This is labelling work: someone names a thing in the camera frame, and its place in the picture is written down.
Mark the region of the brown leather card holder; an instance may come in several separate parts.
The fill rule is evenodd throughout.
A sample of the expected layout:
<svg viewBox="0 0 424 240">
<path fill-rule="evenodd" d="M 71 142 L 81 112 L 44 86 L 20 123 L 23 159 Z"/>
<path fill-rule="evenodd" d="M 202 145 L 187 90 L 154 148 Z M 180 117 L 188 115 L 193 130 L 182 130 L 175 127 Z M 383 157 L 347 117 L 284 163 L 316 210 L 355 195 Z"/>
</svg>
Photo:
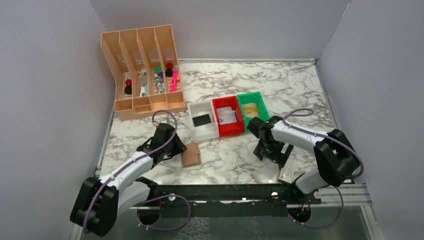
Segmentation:
<svg viewBox="0 0 424 240">
<path fill-rule="evenodd" d="M 201 163 L 200 149 L 196 142 L 185 145 L 186 150 L 181 154 L 182 166 L 189 167 Z"/>
</svg>

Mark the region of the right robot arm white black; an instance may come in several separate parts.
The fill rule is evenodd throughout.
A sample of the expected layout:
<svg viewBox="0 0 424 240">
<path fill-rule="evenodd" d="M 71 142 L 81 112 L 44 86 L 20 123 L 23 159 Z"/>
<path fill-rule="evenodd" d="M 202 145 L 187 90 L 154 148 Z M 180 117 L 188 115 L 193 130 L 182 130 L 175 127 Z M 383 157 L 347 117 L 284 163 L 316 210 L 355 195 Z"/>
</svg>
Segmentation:
<svg viewBox="0 0 424 240">
<path fill-rule="evenodd" d="M 282 169 L 293 148 L 301 148 L 314 155 L 317 168 L 296 178 L 288 190 L 289 199 L 300 204 L 317 189 L 340 186 L 363 163 L 353 150 L 345 134 L 338 129 L 331 132 L 312 131 L 290 124 L 286 119 L 273 116 L 264 121 L 252 118 L 247 124 L 248 131 L 258 139 L 253 153 L 278 164 Z"/>
</svg>

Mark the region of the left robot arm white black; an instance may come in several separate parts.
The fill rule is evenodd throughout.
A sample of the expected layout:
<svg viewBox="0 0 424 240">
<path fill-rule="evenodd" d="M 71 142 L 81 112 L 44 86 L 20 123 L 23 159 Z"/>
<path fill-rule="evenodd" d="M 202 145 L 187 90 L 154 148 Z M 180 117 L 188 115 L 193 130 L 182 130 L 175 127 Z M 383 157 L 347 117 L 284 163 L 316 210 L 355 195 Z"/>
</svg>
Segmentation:
<svg viewBox="0 0 424 240">
<path fill-rule="evenodd" d="M 100 178 L 88 177 L 82 183 L 70 221 L 89 233 L 105 236 L 117 217 L 134 204 L 142 202 L 149 206 L 157 200 L 157 191 L 151 188 L 153 182 L 138 181 L 138 178 L 185 150 L 176 128 L 160 123 L 154 135 L 119 168 Z"/>
</svg>

